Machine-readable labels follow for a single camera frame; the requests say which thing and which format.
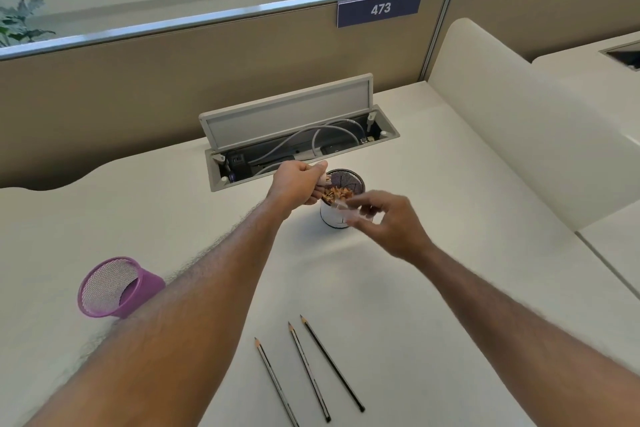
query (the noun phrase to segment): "cubicle divider panel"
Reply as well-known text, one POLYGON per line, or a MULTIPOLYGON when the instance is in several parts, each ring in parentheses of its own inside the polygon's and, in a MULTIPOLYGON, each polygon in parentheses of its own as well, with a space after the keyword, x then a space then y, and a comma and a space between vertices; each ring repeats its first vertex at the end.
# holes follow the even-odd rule
POLYGON ((57 187, 195 139, 208 110, 364 73, 376 91, 414 83, 443 1, 344 28, 331 3, 0 61, 0 187, 57 187))
POLYGON ((451 24, 469 18, 528 61, 640 30, 640 0, 451 0, 428 79, 451 24))

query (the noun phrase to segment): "right hand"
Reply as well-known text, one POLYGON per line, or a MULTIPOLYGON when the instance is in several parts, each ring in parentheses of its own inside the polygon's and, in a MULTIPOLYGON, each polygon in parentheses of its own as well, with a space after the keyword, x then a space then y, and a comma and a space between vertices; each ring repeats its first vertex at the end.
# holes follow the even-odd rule
POLYGON ((350 208, 360 208, 360 215, 385 214, 379 225, 364 218, 350 218, 347 224, 360 230, 394 257, 417 265, 436 248, 407 197, 373 190, 354 196, 346 203, 350 208))

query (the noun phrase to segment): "number sign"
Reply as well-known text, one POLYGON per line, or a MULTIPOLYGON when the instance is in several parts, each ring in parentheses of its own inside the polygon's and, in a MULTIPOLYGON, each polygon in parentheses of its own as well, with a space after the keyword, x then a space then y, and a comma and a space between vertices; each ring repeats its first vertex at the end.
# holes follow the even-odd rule
POLYGON ((421 0, 350 0, 338 2, 338 27, 416 14, 421 0))

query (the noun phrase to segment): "purple mesh cup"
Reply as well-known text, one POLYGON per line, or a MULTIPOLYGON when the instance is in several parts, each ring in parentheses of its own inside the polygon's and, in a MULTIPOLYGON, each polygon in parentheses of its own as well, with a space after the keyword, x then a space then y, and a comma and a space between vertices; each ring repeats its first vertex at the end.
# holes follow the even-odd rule
POLYGON ((129 257, 114 257, 94 267, 80 284, 78 307, 90 318, 127 318, 164 289, 161 277, 129 257))

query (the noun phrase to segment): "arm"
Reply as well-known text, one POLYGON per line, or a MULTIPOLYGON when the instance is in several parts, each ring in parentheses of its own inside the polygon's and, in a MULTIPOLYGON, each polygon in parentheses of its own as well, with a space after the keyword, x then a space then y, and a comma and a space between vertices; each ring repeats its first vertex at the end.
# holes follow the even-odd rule
POLYGON ((316 203, 326 162, 280 166, 219 245, 116 325, 28 426, 195 426, 227 372, 282 221, 316 203))
POLYGON ((362 218, 349 224, 431 280, 539 427, 640 425, 640 377, 439 250, 408 199, 372 191, 348 204, 367 215, 385 213, 379 225, 362 218))

